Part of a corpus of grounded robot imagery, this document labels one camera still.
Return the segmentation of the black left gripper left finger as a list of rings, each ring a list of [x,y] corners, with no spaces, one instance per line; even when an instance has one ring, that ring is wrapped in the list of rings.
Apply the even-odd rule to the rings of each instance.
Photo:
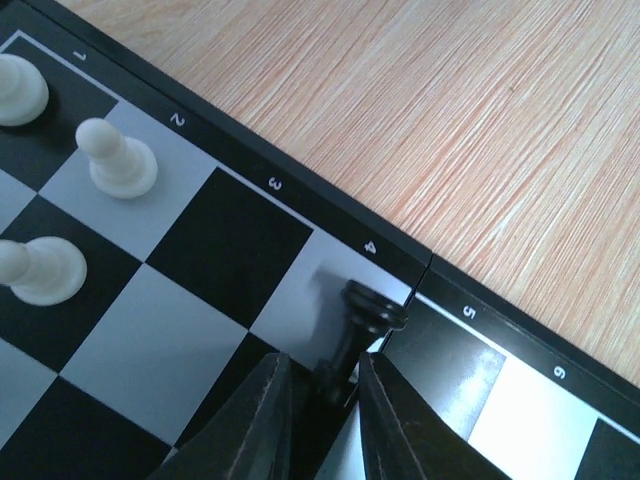
[[[290,357],[263,357],[206,426],[149,477],[286,479],[290,472]]]

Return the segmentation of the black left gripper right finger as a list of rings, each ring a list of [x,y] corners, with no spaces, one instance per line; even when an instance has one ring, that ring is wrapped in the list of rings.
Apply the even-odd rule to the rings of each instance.
[[[384,354],[361,354],[358,396],[368,479],[508,477],[454,432]]]

